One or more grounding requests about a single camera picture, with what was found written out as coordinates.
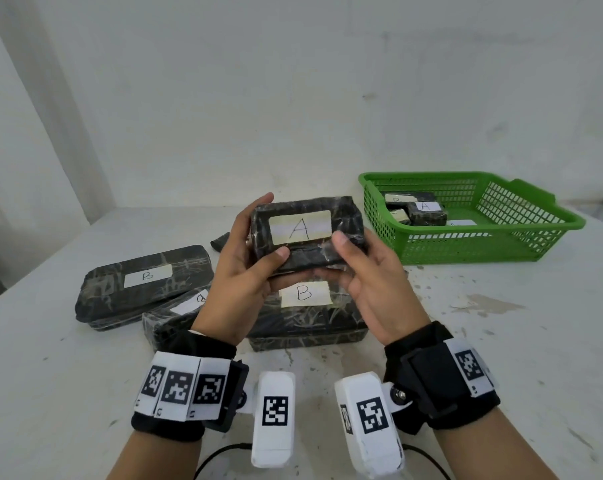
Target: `left hand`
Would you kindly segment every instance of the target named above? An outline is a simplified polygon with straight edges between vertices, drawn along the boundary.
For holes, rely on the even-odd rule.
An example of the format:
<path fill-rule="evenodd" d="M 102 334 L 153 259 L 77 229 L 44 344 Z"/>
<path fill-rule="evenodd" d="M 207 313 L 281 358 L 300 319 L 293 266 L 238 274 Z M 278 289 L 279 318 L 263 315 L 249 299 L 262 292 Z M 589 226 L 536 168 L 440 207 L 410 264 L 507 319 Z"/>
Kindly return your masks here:
<path fill-rule="evenodd" d="M 271 203 L 273 199 L 274 195 L 269 192 L 235 218 L 231 235 L 222 249 L 206 304 L 191 330 L 237 346 L 255 324 L 269 293 L 312 277 L 312 269 L 309 269 L 270 278 L 290 256 L 291 251 L 286 247 L 278 248 L 250 266 L 250 252 L 246 243 L 250 214 L 258 205 Z"/>

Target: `black cable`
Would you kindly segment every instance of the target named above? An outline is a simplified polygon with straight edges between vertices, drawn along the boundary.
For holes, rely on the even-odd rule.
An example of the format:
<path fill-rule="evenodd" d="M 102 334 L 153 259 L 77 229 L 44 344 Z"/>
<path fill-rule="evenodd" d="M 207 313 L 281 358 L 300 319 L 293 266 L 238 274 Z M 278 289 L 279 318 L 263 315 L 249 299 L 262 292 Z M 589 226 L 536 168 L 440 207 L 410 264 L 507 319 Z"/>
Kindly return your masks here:
<path fill-rule="evenodd" d="M 401 444 L 401 447 L 404 450 L 414 451 L 415 453 L 419 453 L 420 455 L 425 456 L 430 461 L 430 463 L 432 463 L 435 467 L 437 467 L 437 470 L 439 470 L 441 472 L 441 475 L 443 475 L 443 477 L 446 480 L 451 480 L 450 476 L 448 476 L 448 474 L 446 473 L 446 470 L 441 468 L 441 465 L 439 463 L 437 463 L 437 460 L 435 460 L 432 456 L 430 456 L 428 453 L 426 453 L 421 448 L 417 448 L 416 446 L 411 446 L 411 445 L 405 445 L 403 443 Z"/>
<path fill-rule="evenodd" d="M 204 467 L 206 465 L 208 465 L 208 462 L 210 460 L 212 460 L 213 458 L 215 458 L 218 454 L 224 453 L 225 451 L 228 451 L 228 450 L 233 450 L 235 448 L 239 449 L 239 450 L 250 450 L 250 449 L 252 449 L 252 447 L 253 447 L 252 443 L 235 443 L 234 445 L 228 445 L 228 446 L 225 446 L 224 448 L 219 448 L 216 452 L 211 453 L 208 456 L 208 458 L 206 458 L 204 460 L 204 462 L 201 465 L 199 465 L 199 468 L 197 468 L 197 471 L 195 472 L 195 476 L 193 477 L 193 480 L 195 480 L 199 476 L 199 474 L 202 472 Z"/>

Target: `mesh basket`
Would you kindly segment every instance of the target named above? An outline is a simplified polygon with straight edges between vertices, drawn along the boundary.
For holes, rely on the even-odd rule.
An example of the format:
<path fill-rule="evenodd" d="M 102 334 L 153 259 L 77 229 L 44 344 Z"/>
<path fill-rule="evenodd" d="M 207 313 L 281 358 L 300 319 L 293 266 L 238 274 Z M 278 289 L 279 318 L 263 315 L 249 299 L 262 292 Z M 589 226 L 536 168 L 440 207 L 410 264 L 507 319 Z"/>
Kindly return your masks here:
<path fill-rule="evenodd" d="M 523 180 L 484 172 L 362 173 L 366 216 L 403 264 L 537 261 L 585 220 L 555 196 Z M 476 225 L 406 226 L 386 209 L 382 192 L 428 191 L 448 221 Z"/>

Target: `forearm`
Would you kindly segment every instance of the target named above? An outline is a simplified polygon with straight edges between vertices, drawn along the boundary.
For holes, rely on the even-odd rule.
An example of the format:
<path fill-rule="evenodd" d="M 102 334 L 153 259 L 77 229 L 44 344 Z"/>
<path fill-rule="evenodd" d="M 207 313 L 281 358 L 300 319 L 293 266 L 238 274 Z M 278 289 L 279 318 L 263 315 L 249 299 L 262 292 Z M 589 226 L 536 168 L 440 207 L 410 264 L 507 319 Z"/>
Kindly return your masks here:
<path fill-rule="evenodd" d="M 192 480 L 201 447 L 134 431 L 106 480 Z"/>
<path fill-rule="evenodd" d="M 457 480 L 557 480 L 499 408 L 435 436 Z"/>

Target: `black wrist strap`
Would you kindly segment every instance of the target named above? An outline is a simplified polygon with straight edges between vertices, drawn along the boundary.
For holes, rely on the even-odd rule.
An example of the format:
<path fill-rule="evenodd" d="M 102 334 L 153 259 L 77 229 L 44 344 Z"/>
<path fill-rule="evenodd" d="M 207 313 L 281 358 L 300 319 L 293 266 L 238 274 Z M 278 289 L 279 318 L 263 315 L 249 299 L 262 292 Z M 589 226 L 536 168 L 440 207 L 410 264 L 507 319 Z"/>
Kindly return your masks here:
<path fill-rule="evenodd" d="M 386 346 L 386 375 L 413 399 L 422 420 L 434 429 L 453 429 L 476 421 L 500 404 L 493 390 L 471 397 L 468 386 L 444 340 L 452 334 L 440 322 L 433 322 L 404 339 Z M 395 425 L 415 429 L 417 413 L 407 408 L 398 413 Z"/>
<path fill-rule="evenodd" d="M 205 337 L 186 330 L 180 331 L 175 339 L 162 352 L 195 357 L 218 357 L 233 359 L 237 347 L 219 340 Z M 204 435 L 204 425 L 201 421 L 171 421 L 133 413 L 131 426 L 136 431 L 150 433 L 167 440 L 179 442 L 196 442 Z"/>

